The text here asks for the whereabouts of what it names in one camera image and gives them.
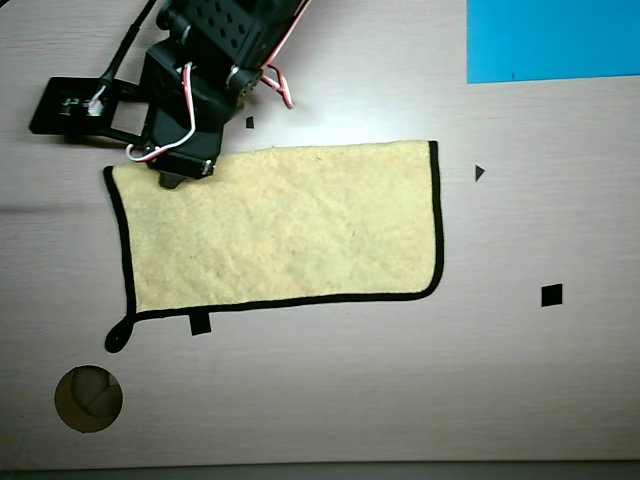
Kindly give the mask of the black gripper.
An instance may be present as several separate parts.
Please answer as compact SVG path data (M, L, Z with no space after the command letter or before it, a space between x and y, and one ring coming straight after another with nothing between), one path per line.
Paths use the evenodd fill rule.
M224 126L244 105L260 69L193 63L191 88L182 69L191 60L184 46L166 39L146 53L141 89L149 103L142 132L146 155L172 147L145 163L159 172L159 185L176 189L183 176L210 176L220 154Z

